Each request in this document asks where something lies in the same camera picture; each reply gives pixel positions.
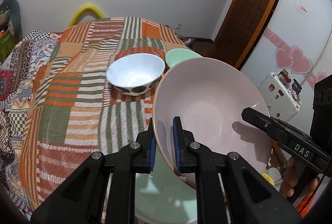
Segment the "person's right hand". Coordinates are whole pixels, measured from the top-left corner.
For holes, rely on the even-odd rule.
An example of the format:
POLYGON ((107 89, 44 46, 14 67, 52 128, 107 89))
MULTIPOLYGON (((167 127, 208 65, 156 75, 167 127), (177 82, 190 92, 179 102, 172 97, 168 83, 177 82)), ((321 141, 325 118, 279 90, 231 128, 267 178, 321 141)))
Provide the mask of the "person's right hand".
MULTIPOLYGON (((281 183, 281 187, 279 192, 282 194, 283 197, 291 197, 294 194, 294 187, 298 183, 298 177, 295 174, 295 165, 296 159, 291 157, 289 160, 288 168, 286 169, 285 177, 281 183)), ((305 191, 305 198, 309 198, 314 190, 317 188, 320 182, 320 178, 314 178, 311 183, 308 185, 307 190, 305 191)))

